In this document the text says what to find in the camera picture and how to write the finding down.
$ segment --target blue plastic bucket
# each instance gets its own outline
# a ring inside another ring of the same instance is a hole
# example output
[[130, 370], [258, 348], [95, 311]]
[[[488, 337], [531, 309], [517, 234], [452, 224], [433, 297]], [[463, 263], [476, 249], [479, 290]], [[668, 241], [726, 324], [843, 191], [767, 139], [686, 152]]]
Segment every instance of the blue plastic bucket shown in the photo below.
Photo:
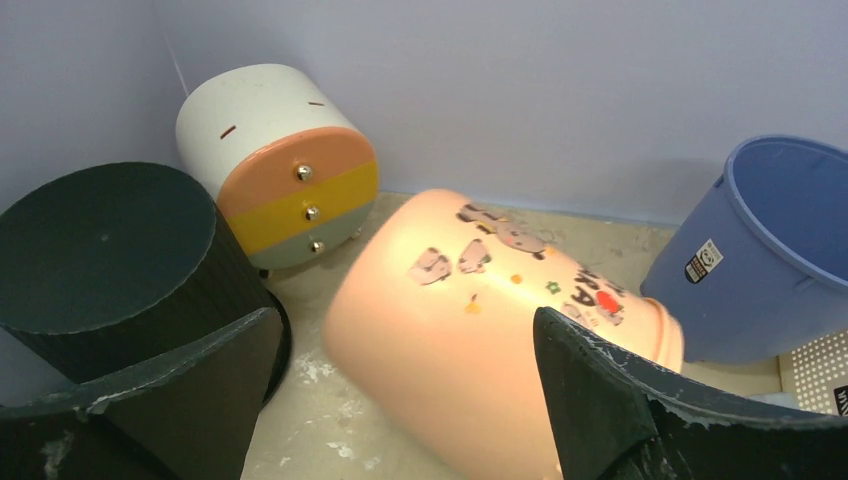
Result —
[[848, 153], [757, 137], [660, 253], [642, 294], [680, 321], [687, 361], [741, 364], [848, 328]]

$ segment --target white wall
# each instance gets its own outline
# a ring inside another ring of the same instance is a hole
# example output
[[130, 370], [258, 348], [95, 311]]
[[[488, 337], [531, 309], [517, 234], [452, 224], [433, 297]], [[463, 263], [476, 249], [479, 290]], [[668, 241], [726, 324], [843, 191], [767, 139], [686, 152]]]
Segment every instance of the white wall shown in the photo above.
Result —
[[[81, 168], [179, 165], [184, 99], [151, 0], [0, 0], [0, 211]], [[69, 384], [0, 329], [0, 405]]]
[[747, 137], [848, 148], [848, 2], [156, 0], [189, 88], [306, 71], [382, 187], [679, 223]]

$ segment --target bucket label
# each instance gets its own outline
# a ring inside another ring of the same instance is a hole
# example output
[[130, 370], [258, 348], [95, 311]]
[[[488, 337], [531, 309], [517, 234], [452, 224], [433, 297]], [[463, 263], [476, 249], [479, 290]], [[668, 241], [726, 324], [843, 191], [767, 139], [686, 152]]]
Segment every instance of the bucket label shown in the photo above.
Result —
[[718, 266], [721, 261], [724, 260], [724, 256], [718, 250], [718, 247], [713, 243], [713, 239], [707, 240], [704, 245], [698, 249], [698, 252], [695, 253], [695, 256], [689, 260], [689, 263], [686, 264], [686, 279], [691, 283], [699, 283], [704, 279], [713, 269]]

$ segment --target gold drawer knob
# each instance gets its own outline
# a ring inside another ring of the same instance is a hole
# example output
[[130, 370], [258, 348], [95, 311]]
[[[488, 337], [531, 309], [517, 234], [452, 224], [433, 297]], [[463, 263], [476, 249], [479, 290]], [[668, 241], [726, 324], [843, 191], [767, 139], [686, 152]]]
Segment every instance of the gold drawer knob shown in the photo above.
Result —
[[322, 242], [320, 240], [313, 241], [312, 244], [309, 247], [312, 250], [312, 253], [317, 254], [317, 253], [324, 252], [324, 242]]
[[304, 215], [309, 221], [317, 220], [318, 217], [321, 216], [321, 210], [319, 210], [318, 207], [316, 207], [315, 205], [312, 205], [311, 207], [307, 207], [306, 213]]
[[300, 180], [301, 182], [305, 182], [305, 181], [309, 180], [310, 178], [312, 178], [313, 172], [312, 172], [312, 167], [310, 167], [309, 165], [306, 165], [304, 163], [304, 164], [298, 165], [297, 168], [295, 169], [294, 173], [295, 173], [295, 175], [297, 175], [298, 180]]

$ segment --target perforated panel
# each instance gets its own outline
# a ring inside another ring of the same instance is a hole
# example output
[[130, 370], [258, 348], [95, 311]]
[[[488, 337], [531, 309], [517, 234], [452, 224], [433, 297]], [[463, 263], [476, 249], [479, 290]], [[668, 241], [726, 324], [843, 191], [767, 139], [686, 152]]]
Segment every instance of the perforated panel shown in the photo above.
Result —
[[814, 340], [781, 355], [783, 391], [802, 410], [848, 415], [848, 331]]

